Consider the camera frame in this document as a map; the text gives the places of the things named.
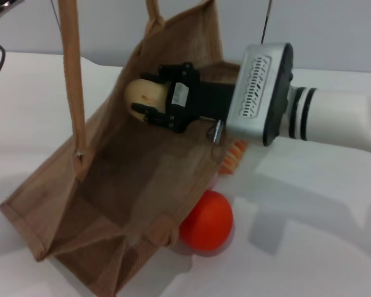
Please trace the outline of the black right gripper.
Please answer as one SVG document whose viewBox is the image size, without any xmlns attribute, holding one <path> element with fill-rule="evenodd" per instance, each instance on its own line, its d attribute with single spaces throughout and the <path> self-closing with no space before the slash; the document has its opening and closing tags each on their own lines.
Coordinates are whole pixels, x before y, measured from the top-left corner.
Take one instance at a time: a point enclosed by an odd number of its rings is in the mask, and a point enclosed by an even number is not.
<svg viewBox="0 0 371 297">
<path fill-rule="evenodd" d="M 171 83 L 166 113 L 141 103 L 131 104 L 132 110 L 144 115 L 143 120 L 149 124 L 183 133 L 199 119 L 225 122 L 228 117 L 235 85 L 200 81 L 200 72 L 191 62 L 159 65 L 155 73 L 145 72 L 140 78 L 157 84 Z"/>
</svg>

